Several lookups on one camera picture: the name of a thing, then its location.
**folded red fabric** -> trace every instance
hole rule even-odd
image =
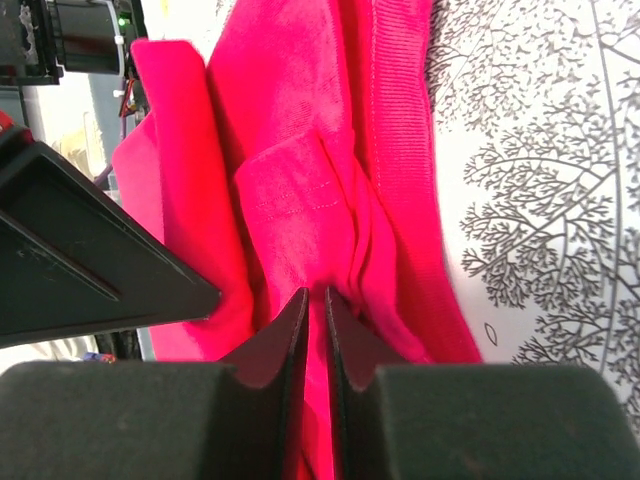
[[[114,155],[123,204],[223,291],[207,321],[154,327],[156,355],[217,360],[309,287],[304,450],[320,479],[327,286],[411,361],[480,360],[444,268],[427,3],[238,0],[206,69],[186,43],[133,50],[152,114]]]

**red cloth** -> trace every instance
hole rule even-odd
[[[444,268],[429,10],[238,0],[206,68],[186,43],[134,46],[152,114],[114,155],[123,204],[223,291],[207,321],[154,327],[156,355],[217,360],[310,287],[304,450],[320,479],[333,477],[328,285],[412,361],[480,360]]]

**red fabric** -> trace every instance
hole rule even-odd
[[[238,0],[206,69],[186,43],[134,46],[152,115],[114,156],[124,206],[224,295],[205,322],[154,327],[156,355],[217,360],[310,287],[304,451],[320,479],[328,285],[412,361],[480,360],[443,262],[428,16],[425,0]]]

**red garment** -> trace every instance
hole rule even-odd
[[[186,43],[134,46],[152,114],[114,156],[124,206],[224,295],[207,321],[154,327],[156,355],[217,360],[310,287],[304,450],[320,479],[326,286],[412,361],[480,359],[443,262],[426,3],[238,0],[206,69]]]

